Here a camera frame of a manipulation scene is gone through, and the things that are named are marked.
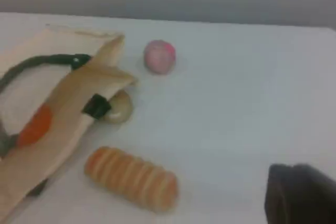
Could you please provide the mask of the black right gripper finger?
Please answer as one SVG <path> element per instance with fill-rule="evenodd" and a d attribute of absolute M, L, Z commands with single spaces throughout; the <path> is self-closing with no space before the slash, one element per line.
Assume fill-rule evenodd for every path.
<path fill-rule="evenodd" d="M 267 223 L 293 223 L 286 184 L 291 171 L 292 166 L 285 164 L 272 164 L 268 169 L 264 200 Z"/>
<path fill-rule="evenodd" d="M 335 223 L 335 180 L 308 164 L 275 170 L 274 223 Z"/>

